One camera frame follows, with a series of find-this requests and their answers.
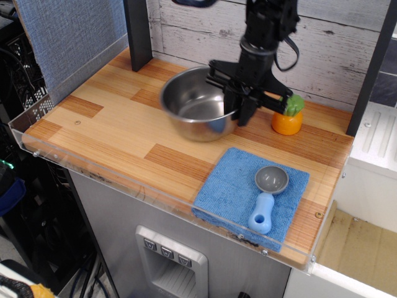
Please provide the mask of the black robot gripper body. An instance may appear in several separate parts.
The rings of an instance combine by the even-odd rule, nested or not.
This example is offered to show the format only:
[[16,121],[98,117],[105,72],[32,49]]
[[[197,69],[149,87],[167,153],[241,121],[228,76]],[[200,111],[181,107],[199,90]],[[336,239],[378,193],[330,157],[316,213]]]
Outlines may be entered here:
[[241,43],[239,61],[212,60],[206,81],[222,91],[231,86],[239,96],[240,110],[244,97],[254,97],[261,106],[283,114],[292,91],[278,81],[272,72],[277,48],[257,48]]

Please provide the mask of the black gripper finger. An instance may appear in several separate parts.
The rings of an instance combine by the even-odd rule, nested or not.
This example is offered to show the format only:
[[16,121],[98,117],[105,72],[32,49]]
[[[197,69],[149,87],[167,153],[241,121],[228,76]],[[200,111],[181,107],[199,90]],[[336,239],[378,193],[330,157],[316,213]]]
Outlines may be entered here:
[[223,108],[224,115],[230,114],[238,110],[239,107],[239,96],[231,86],[226,86],[223,90]]
[[244,97],[239,110],[238,126],[246,126],[258,107],[260,104],[256,98]]

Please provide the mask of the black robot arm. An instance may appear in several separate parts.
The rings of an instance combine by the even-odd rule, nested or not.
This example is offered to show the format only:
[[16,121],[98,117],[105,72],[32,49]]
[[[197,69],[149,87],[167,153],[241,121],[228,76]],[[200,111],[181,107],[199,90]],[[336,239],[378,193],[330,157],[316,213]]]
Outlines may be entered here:
[[287,113],[293,91],[275,78],[272,67],[279,64],[280,42],[298,51],[289,35],[296,32],[299,20],[296,1],[248,1],[239,60],[209,62],[207,82],[222,89],[224,112],[236,112],[238,126],[247,125],[262,106]]

